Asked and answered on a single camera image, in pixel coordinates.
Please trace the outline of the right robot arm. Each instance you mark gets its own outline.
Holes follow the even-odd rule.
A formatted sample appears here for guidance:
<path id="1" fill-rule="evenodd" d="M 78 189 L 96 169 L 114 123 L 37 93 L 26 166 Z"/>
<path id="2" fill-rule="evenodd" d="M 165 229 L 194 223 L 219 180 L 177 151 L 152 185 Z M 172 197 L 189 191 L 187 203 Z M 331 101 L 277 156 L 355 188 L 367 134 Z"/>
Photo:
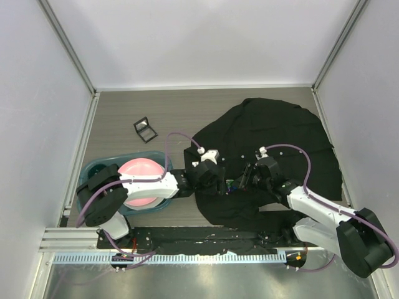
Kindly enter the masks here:
<path id="1" fill-rule="evenodd" d="M 391 261 L 398 263 L 398 249 L 387 236 L 378 217 L 370 209 L 342 207 L 286 178 L 274 158 L 265 156 L 248 163 L 234 187 L 265 191 L 274 201 L 304 218 L 281 231 L 285 244 L 308 242 L 340 257 L 349 270 L 361 278 Z"/>

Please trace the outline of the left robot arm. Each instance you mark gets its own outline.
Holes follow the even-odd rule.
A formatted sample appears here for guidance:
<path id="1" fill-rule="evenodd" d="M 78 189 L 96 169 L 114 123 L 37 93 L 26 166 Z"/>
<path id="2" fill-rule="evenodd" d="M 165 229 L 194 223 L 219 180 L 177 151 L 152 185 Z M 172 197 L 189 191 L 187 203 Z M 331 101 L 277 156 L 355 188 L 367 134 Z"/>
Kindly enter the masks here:
<path id="1" fill-rule="evenodd" d="M 208 159 L 188 169 L 172 169 L 159 178 L 122 174 L 116 164 L 111 164 L 77 188 L 83 206 L 76 227 L 101 227 L 118 248 L 127 248 L 133 234 L 119 213 L 125 202 L 148 197 L 184 198 L 196 191 L 222 194 L 224 175 L 225 169 Z"/>

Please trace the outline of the rainbow flower brooch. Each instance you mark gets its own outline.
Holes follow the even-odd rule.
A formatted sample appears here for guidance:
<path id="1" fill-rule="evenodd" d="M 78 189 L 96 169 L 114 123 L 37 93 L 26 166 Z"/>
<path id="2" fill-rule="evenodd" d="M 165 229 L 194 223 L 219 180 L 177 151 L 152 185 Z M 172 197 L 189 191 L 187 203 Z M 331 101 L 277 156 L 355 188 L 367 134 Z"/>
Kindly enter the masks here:
<path id="1" fill-rule="evenodd" d="M 236 183 L 234 182 L 233 179 L 226 180 L 226 187 L 227 187 L 227 193 L 231 193 L 234 190 L 237 190 Z"/>

